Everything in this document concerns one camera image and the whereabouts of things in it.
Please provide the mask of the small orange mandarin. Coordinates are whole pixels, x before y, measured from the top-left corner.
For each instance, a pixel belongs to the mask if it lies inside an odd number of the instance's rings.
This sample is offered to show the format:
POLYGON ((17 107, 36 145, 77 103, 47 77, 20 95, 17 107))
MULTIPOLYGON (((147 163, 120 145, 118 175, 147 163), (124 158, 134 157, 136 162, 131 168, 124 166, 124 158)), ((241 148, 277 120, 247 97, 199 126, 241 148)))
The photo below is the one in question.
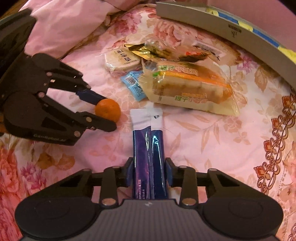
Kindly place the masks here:
POLYGON ((95 107, 95 114, 101 118, 118 122, 121 116, 119 104, 113 99, 103 99, 95 107))

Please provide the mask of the dark blue stick sachets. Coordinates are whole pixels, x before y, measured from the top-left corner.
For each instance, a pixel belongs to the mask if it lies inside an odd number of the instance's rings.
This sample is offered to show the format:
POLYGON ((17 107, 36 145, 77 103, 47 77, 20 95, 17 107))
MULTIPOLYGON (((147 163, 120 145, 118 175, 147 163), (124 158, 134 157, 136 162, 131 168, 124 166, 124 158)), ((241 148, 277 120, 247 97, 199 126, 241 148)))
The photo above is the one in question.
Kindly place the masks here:
POLYGON ((163 111, 130 111, 133 127, 133 198, 167 199, 163 111))

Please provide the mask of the round biscuit pack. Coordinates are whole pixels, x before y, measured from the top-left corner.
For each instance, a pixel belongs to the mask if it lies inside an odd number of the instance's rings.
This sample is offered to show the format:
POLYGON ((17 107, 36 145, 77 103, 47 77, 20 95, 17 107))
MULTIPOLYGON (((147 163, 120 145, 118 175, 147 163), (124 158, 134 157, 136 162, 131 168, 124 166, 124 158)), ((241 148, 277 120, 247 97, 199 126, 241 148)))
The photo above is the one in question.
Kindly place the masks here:
POLYGON ((141 59, 126 47, 110 50, 103 54, 105 66, 110 72, 126 73, 141 67, 141 59))

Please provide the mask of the light blue candy packet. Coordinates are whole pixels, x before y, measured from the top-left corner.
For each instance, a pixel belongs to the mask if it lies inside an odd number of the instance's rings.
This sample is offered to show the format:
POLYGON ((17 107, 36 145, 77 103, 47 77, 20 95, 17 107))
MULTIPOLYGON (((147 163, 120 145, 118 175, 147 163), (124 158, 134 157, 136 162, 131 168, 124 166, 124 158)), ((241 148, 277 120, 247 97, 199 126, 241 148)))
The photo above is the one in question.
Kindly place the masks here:
POLYGON ((146 98, 146 95, 140 84, 138 83, 138 78, 143 73, 143 71, 130 71, 126 75, 122 76, 120 80, 126 85, 126 87, 130 90, 133 97, 136 101, 141 101, 146 98))

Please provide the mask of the gold foil snack packet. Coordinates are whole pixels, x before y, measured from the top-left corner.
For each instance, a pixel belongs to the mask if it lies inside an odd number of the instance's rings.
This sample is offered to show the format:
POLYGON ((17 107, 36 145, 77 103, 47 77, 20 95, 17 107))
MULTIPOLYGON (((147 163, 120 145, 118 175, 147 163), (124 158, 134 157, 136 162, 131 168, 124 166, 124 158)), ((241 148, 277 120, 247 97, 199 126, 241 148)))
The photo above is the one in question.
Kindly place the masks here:
POLYGON ((150 50, 145 43, 142 44, 124 44, 126 48, 128 48, 129 51, 131 51, 133 54, 136 54, 137 56, 145 59, 150 60, 152 58, 160 58, 160 59, 168 59, 168 55, 164 55, 160 51, 156 51, 155 49, 150 50))

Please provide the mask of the packaged bread loaf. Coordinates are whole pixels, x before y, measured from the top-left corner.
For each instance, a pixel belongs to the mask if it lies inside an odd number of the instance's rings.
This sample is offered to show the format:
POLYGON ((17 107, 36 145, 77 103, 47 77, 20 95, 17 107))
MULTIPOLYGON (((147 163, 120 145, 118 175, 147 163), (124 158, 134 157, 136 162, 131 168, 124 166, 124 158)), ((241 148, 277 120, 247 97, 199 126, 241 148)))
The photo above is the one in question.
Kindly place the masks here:
POLYGON ((189 63, 142 59, 138 82, 149 101, 221 115, 239 115, 226 66, 211 60, 189 63))

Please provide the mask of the pink duvet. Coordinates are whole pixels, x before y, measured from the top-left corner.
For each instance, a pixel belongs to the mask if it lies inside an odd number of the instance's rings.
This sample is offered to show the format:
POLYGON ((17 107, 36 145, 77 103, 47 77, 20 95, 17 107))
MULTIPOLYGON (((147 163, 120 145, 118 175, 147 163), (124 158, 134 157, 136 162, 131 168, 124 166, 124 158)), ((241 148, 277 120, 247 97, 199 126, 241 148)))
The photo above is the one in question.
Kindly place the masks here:
POLYGON ((46 53, 62 57, 90 35, 107 15, 128 11, 147 1, 53 0, 27 1, 21 8, 30 9, 37 19, 25 46, 29 55, 46 53))

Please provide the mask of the dark clear snack packet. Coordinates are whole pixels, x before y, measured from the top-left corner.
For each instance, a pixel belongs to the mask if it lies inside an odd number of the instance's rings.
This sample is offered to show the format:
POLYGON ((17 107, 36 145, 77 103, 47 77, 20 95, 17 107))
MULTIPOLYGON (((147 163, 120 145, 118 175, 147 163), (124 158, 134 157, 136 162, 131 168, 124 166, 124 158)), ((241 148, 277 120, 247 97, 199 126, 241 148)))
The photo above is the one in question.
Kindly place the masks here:
POLYGON ((192 63, 206 60, 207 58, 215 62, 220 61, 219 56, 216 56, 213 52, 207 49, 188 45, 180 45, 175 47, 174 51, 171 52, 171 58, 174 60, 192 63))

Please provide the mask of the grey tray with painted liner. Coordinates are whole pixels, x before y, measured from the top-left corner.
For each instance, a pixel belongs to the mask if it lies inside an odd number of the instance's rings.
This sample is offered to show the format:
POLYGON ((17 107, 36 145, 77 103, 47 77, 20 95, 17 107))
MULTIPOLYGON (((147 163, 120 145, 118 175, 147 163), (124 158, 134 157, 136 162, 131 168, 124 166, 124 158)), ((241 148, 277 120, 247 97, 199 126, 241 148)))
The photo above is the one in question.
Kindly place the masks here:
POLYGON ((157 2, 157 15, 214 33, 247 50, 295 88, 295 52, 252 23, 211 5, 157 2))

